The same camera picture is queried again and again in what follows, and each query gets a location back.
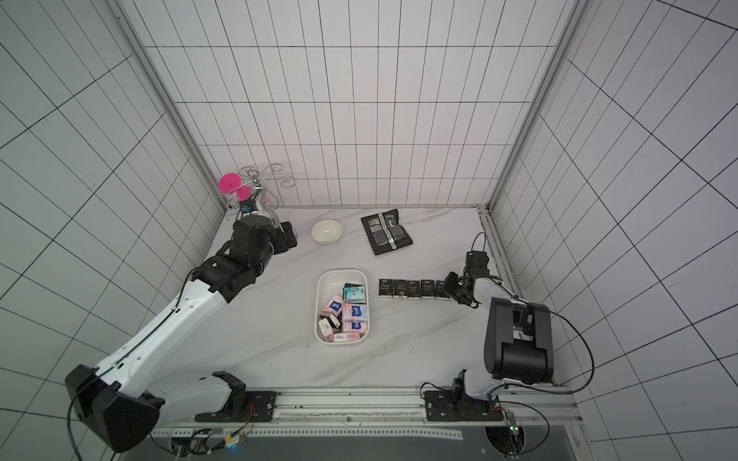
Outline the teal tissue pack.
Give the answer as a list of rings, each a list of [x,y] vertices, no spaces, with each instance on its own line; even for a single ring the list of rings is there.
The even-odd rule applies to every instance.
[[[366,288],[363,285],[345,286],[343,301],[350,305],[365,305],[367,302]]]

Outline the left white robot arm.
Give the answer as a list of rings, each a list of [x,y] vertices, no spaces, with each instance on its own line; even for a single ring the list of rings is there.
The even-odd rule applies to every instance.
[[[179,294],[147,326],[96,366],[81,364],[66,376],[67,420],[78,419],[110,449],[124,453],[159,426],[184,418],[242,419],[246,385],[228,372],[150,386],[203,323],[256,282],[273,255],[296,245],[288,221],[257,213],[236,219],[231,238],[190,271]]]

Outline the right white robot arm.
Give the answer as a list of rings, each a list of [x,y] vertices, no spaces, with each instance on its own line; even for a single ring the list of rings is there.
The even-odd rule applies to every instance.
[[[552,319],[559,318],[571,330],[576,327],[547,305],[527,301],[508,290],[502,279],[490,273],[489,261],[487,253],[470,250],[462,273],[451,272],[443,282],[443,290],[451,300],[487,309],[482,358],[484,370],[492,380],[480,393],[470,395],[466,390],[466,372],[461,371],[451,386],[451,401],[492,401],[511,387],[549,395],[574,395],[587,389],[596,373],[590,347],[585,348],[590,375],[583,384],[567,390],[543,386],[552,382],[555,372]]]

